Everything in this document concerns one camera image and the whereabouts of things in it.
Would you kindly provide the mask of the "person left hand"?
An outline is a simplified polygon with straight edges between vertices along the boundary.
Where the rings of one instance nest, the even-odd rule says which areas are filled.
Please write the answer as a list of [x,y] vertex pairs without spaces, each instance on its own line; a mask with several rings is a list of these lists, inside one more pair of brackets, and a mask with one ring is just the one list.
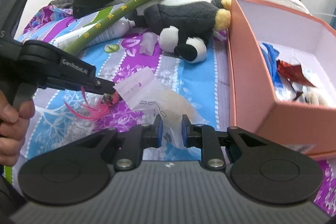
[[1,165],[14,166],[25,143],[30,119],[35,114],[33,100],[23,102],[15,110],[1,92]]

